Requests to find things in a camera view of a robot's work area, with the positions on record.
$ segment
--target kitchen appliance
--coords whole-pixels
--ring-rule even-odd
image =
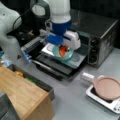
[[[93,100],[97,101],[101,105],[103,105],[106,108],[108,108],[109,110],[113,111],[114,113],[120,114],[120,98],[118,98],[116,100],[103,100],[102,98],[98,97],[93,85],[91,85],[87,89],[86,94]]]
[[[104,78],[104,75],[100,75],[97,79]],[[82,74],[82,79],[87,81],[93,81],[96,79],[96,77],[92,74],[88,74],[84,72]],[[93,100],[97,101],[101,105],[105,106],[109,110],[113,111],[114,113],[120,114],[120,98],[114,99],[114,100],[105,100],[97,95],[97,92],[94,88],[94,85],[92,84],[86,91],[87,96],[92,98]]]
[[[118,20],[72,9],[72,26],[88,46],[87,63],[99,67],[113,50]]]

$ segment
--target cable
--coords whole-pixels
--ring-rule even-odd
[[[15,24],[16,24],[16,22],[24,15],[24,14],[26,14],[27,12],[29,12],[31,9],[32,9],[32,7],[30,7],[27,11],[25,11],[23,14],[21,14],[15,21],[14,21],[14,23],[13,23],[13,30],[15,29]]]

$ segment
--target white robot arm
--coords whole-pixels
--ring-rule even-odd
[[[46,22],[47,30],[49,29],[48,42],[68,46],[73,50],[81,46],[78,33],[69,30],[71,28],[69,0],[38,0],[32,11],[37,17],[50,15],[51,21]]]
[[[16,11],[13,11],[0,2],[0,47],[4,51],[3,59],[11,61],[17,66],[26,64],[25,59],[17,39],[7,34],[13,30],[14,21],[19,17]],[[15,28],[21,25],[21,18],[16,21]]]

